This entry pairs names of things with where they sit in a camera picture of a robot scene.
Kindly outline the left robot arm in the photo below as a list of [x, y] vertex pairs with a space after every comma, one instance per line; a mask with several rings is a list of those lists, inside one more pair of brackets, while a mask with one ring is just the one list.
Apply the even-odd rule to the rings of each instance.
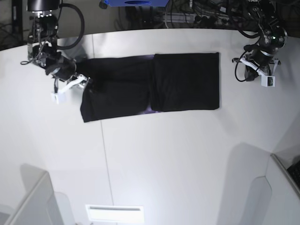
[[[242, 5], [243, 10], [256, 22], [259, 31], [249, 35], [237, 24], [233, 18], [233, 7]], [[281, 64], [275, 55], [284, 47], [288, 38], [286, 30], [281, 26], [274, 6], [268, 0], [235, 0], [227, 8], [227, 14], [232, 25], [241, 35], [248, 39], [258, 38], [254, 44], [245, 45], [244, 52], [238, 58], [234, 75], [238, 82], [250, 82], [261, 78], [261, 85], [274, 87], [276, 83], [275, 71]]]

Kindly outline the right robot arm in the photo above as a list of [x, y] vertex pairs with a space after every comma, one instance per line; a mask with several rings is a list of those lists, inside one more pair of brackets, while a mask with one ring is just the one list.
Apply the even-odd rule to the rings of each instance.
[[[80, 18], [80, 32], [76, 41], [67, 46], [58, 45], [59, 19], [63, 8], [73, 9]], [[29, 0], [27, 11], [33, 13], [31, 31], [28, 35], [28, 60], [21, 65], [34, 64], [45, 70], [46, 75], [54, 78], [54, 94], [62, 94], [73, 87], [84, 90], [91, 82], [77, 72], [74, 59], [62, 55], [62, 50], [76, 47], [83, 38], [85, 20], [81, 10], [61, 0]]]

